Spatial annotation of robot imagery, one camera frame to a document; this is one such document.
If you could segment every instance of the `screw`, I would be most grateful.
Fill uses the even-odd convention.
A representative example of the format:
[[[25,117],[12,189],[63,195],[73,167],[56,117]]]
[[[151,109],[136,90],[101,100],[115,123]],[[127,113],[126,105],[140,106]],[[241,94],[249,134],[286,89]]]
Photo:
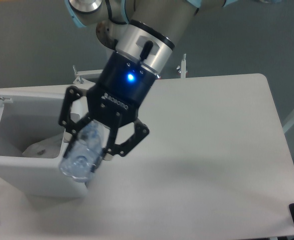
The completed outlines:
[[[77,75],[78,74],[78,71],[76,70],[76,66],[73,65],[72,67],[73,67],[73,71],[75,72],[75,75]]]

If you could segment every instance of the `silver metal ring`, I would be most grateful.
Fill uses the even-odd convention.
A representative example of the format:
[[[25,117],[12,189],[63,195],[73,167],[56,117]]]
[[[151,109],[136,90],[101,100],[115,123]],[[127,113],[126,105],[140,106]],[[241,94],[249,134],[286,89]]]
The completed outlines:
[[[69,0],[69,3],[80,12],[91,13],[100,7],[102,0]]]

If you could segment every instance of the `plastic water bottle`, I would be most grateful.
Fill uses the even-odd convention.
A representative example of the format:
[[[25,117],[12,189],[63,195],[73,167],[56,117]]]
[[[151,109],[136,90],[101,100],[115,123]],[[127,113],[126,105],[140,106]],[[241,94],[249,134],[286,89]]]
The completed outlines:
[[[91,168],[101,159],[103,126],[96,122],[86,125],[77,136],[72,149],[60,163],[64,175],[72,177],[76,182],[88,182],[93,173]]]

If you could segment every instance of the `gray wall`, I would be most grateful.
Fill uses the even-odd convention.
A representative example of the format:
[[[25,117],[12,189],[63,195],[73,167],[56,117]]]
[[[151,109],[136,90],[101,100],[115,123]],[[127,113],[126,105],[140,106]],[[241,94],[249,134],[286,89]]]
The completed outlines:
[[[195,18],[165,67],[177,78],[187,53],[189,77],[262,73],[280,120],[294,108],[294,0],[240,0]],[[0,2],[0,88],[69,84],[72,65],[102,69],[95,26],[76,28],[63,0]],[[287,134],[294,158],[294,128]]]

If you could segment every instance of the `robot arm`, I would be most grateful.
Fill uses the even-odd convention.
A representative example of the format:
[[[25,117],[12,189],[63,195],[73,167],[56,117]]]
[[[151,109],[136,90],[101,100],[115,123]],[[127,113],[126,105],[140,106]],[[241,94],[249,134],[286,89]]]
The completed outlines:
[[[226,1],[69,0],[68,4],[83,25],[107,18],[118,23],[129,20],[97,83],[86,92],[89,112],[78,122],[70,119],[72,102],[84,95],[71,86],[59,119],[73,139],[91,121],[102,123],[110,129],[102,158],[116,154],[123,157],[149,134],[148,127],[138,119],[139,107],[189,22],[197,12],[222,7]],[[129,123],[134,123],[134,134],[126,142],[115,144],[118,129]]]

